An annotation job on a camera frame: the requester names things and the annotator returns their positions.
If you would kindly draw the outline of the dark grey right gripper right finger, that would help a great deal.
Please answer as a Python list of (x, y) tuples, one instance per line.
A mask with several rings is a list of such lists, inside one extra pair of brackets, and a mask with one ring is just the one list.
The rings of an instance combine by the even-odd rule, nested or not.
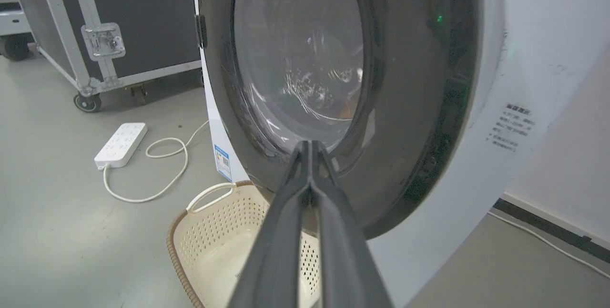
[(318, 219), (322, 308), (390, 308), (392, 302), (323, 144), (311, 142), (312, 205)]

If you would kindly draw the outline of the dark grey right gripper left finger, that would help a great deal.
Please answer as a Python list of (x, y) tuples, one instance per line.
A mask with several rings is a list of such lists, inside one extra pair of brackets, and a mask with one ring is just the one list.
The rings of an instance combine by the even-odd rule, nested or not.
[(230, 308), (299, 306), (303, 211), (311, 203), (312, 143), (297, 144), (235, 286)]

